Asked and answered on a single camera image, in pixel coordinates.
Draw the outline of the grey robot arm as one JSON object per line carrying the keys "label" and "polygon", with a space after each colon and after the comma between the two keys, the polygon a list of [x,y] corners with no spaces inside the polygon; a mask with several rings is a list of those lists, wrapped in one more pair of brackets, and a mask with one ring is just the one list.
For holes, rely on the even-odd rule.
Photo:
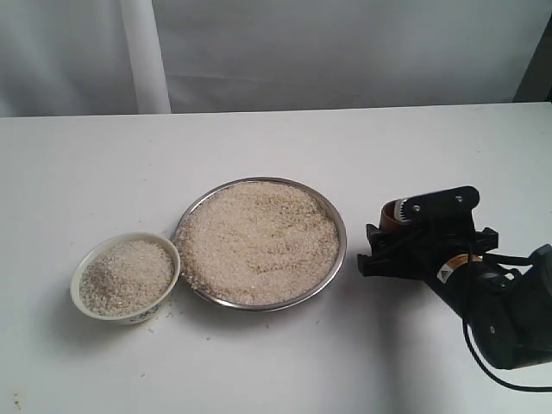
{"label": "grey robot arm", "polygon": [[551,246],[529,257],[494,254],[498,233],[471,218],[367,225],[371,255],[357,257],[365,277],[424,282],[471,328],[486,361],[515,369],[551,360]]}

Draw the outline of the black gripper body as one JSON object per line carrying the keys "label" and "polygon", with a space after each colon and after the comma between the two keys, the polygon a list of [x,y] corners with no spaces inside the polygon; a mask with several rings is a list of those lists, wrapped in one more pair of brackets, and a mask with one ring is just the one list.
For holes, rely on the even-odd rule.
{"label": "black gripper body", "polygon": [[470,236],[433,238],[424,246],[413,245],[407,250],[400,275],[423,281],[452,310],[462,311],[467,295],[473,298],[480,285],[499,276],[483,261],[483,254],[495,249],[498,241],[498,233],[489,228]]}

